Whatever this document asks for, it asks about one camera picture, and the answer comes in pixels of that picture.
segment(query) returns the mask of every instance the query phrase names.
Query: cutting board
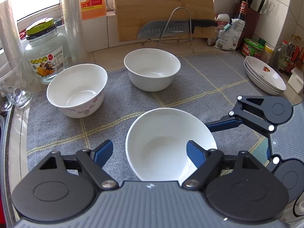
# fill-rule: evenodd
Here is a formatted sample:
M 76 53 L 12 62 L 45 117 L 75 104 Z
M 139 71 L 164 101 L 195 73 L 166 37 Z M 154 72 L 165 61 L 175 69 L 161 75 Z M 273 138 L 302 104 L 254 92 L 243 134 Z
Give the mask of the cutting board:
M 177 7 L 186 7 L 192 19 L 214 20 L 213 0 L 115 0 L 119 41 L 137 39 L 140 28 L 150 21 L 167 20 Z M 185 10 L 177 10 L 172 19 L 188 19 Z M 215 28 L 196 27 L 196 38 L 214 38 Z

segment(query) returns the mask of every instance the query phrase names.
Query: glass cup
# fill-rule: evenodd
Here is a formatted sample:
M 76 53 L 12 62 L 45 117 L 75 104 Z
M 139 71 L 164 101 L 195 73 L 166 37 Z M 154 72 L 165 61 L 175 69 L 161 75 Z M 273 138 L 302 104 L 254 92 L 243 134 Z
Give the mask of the glass cup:
M 0 68 L 0 88 L 16 108 L 23 108 L 32 99 L 22 60 L 14 58 Z

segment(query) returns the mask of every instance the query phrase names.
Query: barcode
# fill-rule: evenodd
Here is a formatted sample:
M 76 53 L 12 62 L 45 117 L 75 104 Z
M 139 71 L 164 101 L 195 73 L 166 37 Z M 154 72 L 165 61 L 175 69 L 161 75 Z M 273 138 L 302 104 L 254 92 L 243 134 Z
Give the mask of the barcode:
M 63 63 L 56 67 L 57 71 L 63 67 Z

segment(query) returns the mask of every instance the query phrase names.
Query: gray cloth with yellow stripes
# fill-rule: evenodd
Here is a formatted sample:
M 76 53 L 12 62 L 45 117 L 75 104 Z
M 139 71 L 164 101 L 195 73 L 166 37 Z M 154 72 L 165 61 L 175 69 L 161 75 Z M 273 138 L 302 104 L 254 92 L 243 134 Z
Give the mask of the gray cloth with yellow stripes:
M 155 108 L 172 107 L 206 123 L 227 115 L 238 95 L 265 95 L 248 79 L 244 58 L 238 53 L 197 54 L 182 56 L 179 60 L 181 69 L 171 85 L 155 93 L 136 88 L 125 68 L 108 71 L 103 104 L 83 119 L 60 113 L 48 102 L 46 90 L 35 93 L 27 124 L 28 169 L 31 170 L 50 151 L 74 154 L 84 147 L 94 149 L 110 139 L 114 151 L 103 169 L 119 183 L 138 180 L 125 151 L 127 132 L 138 116 Z M 217 147 L 232 155 L 239 150 L 252 152 L 264 140 L 244 125 L 215 132 L 213 136 Z M 265 160 L 263 154 L 260 154 L 260 161 Z

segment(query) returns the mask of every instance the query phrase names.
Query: bowl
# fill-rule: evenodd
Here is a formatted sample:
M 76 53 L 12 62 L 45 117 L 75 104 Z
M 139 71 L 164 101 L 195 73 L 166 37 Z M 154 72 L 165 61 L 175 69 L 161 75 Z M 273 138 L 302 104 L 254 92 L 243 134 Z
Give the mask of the bowl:
M 167 88 L 181 63 L 173 54 L 159 49 L 145 48 L 130 52 L 124 59 L 131 82 L 139 89 L 157 92 Z
M 245 66 L 245 69 L 246 69 L 246 73 L 249 77 L 250 80 L 252 80 L 252 82 L 257 86 L 259 87 L 260 89 L 262 89 L 264 92 L 266 93 L 269 93 L 271 95 L 280 95 L 280 94 L 283 94 L 278 92 L 278 91 L 275 91 L 274 89 L 271 89 L 269 86 L 266 86 L 265 83 L 261 82 L 258 78 L 256 78 L 255 76 L 253 76 L 253 73 L 250 71 L 250 69 L 246 66 L 246 63 L 244 62 L 244 66 Z
M 208 150 L 217 148 L 209 129 L 195 116 L 172 108 L 159 108 L 138 117 L 126 138 L 130 167 L 142 181 L 178 181 L 197 169 L 186 145 L 195 141 Z
M 102 104 L 107 72 L 95 64 L 79 64 L 60 72 L 47 89 L 47 99 L 68 117 L 82 118 Z
M 286 90 L 285 82 L 281 76 L 279 76 L 278 73 L 268 64 L 252 56 L 247 56 L 245 61 L 247 63 L 247 67 L 262 78 L 263 82 L 265 82 L 267 85 L 271 86 L 277 91 Z

